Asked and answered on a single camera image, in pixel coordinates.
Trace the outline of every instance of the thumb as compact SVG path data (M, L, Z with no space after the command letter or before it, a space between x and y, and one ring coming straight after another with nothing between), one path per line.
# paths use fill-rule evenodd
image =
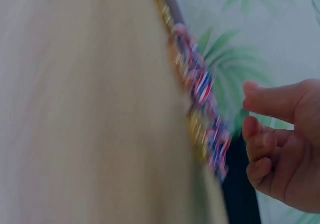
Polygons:
M249 111L272 116L293 123L294 111L302 97L309 91L313 80L277 88L264 88L257 82L246 81L243 90L243 107Z

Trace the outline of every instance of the gold beads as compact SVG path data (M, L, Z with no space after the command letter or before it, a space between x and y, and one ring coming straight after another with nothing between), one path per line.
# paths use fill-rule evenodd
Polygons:
M188 66L185 64L184 56L180 53L173 36L169 37L169 53L175 75L179 79L182 89L188 88L187 74Z
M165 0L156 0L159 12L161 13L163 23L169 33L174 28L175 22L171 16L170 8L166 4Z
M208 158L208 143L206 140L206 127L201 118L201 114L196 110L191 110L188 115L189 130L196 157L205 162Z

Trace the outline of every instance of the hand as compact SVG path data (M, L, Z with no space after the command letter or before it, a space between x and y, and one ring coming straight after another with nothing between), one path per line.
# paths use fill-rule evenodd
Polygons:
M287 205L320 213L320 80L278 88L247 81L244 93L245 109L294 125L279 130L245 119L249 181Z

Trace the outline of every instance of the cream fabric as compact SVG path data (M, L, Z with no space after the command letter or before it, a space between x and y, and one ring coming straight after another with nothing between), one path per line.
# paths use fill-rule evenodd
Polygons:
M191 223L154 0L0 0L0 16L0 223Z

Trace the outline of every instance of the beaded strap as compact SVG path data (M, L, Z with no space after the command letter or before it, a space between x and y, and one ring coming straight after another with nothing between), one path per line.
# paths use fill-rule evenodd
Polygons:
M188 112L190 135L197 157L208 164L223 181L227 174L226 151L231 137L217 110L213 93L214 74L206 67L196 40L182 24L174 24L165 0L156 0L169 33L169 53L181 87L189 93L192 105Z

